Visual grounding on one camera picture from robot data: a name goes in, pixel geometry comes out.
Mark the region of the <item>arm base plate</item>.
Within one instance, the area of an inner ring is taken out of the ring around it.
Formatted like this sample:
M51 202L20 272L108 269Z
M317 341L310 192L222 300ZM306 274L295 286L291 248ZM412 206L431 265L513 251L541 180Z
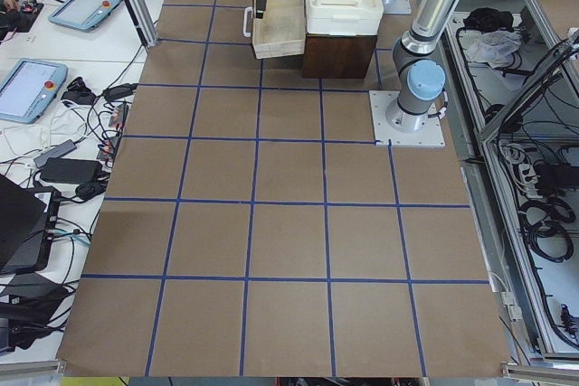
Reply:
M369 92L377 146L444 148L441 120L434 102L421 115L409 115L398 106L398 91Z

